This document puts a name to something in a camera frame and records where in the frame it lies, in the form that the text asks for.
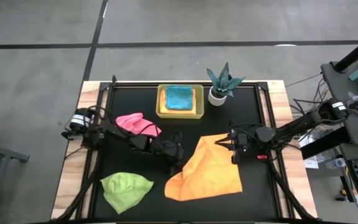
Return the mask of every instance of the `concrete floor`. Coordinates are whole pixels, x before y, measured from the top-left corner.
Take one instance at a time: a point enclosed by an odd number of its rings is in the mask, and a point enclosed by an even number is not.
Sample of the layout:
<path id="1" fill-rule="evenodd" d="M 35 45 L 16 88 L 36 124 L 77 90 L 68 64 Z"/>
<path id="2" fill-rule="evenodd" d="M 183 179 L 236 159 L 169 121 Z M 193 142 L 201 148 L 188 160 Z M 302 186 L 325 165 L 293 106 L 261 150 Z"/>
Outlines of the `concrete floor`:
<path id="1" fill-rule="evenodd" d="M 101 6 L 102 0 L 0 0 L 0 44 L 90 44 Z M 99 38 L 100 43 L 279 40 L 358 40 L 358 0 L 110 0 Z M 289 85 L 318 74 L 320 64 L 354 47 L 98 49 L 89 79 L 206 80 L 206 67 L 220 70 L 229 62 L 235 76 Z M 89 52 L 0 49 L 0 145 L 31 155 L 28 164 L 11 164 L 0 194 L 0 223 L 49 219 L 67 146 L 60 132 L 75 109 Z M 319 79 L 288 87 L 288 97 L 310 100 Z M 358 223 L 354 204 L 332 200 L 338 181 L 311 179 L 319 217 Z"/>

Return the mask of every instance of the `yellow container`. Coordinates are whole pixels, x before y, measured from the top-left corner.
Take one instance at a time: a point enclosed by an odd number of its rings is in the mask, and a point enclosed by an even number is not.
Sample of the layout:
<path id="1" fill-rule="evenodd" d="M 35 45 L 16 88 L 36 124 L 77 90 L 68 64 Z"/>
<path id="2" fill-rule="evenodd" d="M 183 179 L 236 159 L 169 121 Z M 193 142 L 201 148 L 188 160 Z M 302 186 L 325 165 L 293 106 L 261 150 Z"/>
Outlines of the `yellow container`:
<path id="1" fill-rule="evenodd" d="M 163 114 L 160 113 L 160 94 L 161 90 L 166 89 L 167 86 L 191 86 L 196 92 L 196 114 Z M 176 85 L 176 84 L 161 84 L 157 89 L 157 104 L 155 105 L 155 112 L 160 118 L 172 119 L 200 119 L 204 115 L 204 87 L 202 85 Z"/>

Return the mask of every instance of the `black table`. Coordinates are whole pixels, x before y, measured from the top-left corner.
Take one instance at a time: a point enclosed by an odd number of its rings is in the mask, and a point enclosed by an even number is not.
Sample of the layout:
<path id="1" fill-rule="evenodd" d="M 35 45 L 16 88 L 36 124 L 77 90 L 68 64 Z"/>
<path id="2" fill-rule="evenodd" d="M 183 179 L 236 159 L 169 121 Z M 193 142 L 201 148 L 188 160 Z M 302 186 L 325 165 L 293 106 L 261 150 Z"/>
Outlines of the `black table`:
<path id="1" fill-rule="evenodd" d="M 208 103 L 210 84 L 204 83 L 205 113 L 201 119 L 160 119 L 155 113 L 157 86 L 116 86 L 108 99 L 107 109 L 112 118 L 142 112 L 145 119 L 161 128 L 162 138 L 180 131 L 185 161 L 193 155 L 201 136 L 227 133 L 230 120 L 264 123 L 256 83 L 243 83 L 234 90 L 235 97 L 228 98 L 220 107 Z M 167 165 L 159 158 L 137 154 L 122 142 L 107 137 L 98 159 L 98 180 L 115 172 L 132 172 L 154 181 L 154 186 L 140 204 L 118 215 L 103 198 L 101 185 L 96 183 L 91 195 L 93 203 L 89 218 L 117 222 L 246 222 L 273 221 L 279 216 L 274 181 L 266 164 L 256 155 L 239 165 L 243 193 L 186 202 L 164 196 L 165 183 L 170 177 Z"/>

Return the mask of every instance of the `pink cloth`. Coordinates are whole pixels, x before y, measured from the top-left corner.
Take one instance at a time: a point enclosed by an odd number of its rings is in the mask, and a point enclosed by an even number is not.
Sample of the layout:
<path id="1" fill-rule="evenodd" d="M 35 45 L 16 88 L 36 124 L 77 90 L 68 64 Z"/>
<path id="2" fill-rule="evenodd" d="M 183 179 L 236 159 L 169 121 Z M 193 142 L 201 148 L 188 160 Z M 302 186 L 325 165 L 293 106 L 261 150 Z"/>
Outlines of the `pink cloth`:
<path id="1" fill-rule="evenodd" d="M 140 134 L 140 132 L 147 126 L 152 124 L 152 122 L 143 119 L 142 113 L 134 113 L 130 115 L 120 116 L 116 119 L 118 126 L 124 128 L 127 131 L 130 131 L 134 134 Z M 157 133 L 155 131 L 155 126 L 151 125 L 146 128 L 142 134 L 148 134 L 151 136 L 158 136 L 161 133 L 161 129 L 157 127 Z"/>

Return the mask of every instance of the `potted plant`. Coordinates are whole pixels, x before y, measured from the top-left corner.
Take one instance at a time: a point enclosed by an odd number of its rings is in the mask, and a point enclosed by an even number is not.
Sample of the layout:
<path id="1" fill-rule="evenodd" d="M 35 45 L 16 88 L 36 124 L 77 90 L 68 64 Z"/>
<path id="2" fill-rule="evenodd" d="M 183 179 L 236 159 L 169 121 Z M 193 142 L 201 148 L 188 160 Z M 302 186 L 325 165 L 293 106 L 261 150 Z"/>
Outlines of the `potted plant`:
<path id="1" fill-rule="evenodd" d="M 209 89 L 208 101 L 214 106 L 221 106 L 226 101 L 227 96 L 233 96 L 233 89 L 241 84 L 243 78 L 232 78 L 229 74 L 229 62 L 226 62 L 224 68 L 219 76 L 212 72 L 211 69 L 206 69 L 209 78 L 212 81 L 212 87 Z"/>

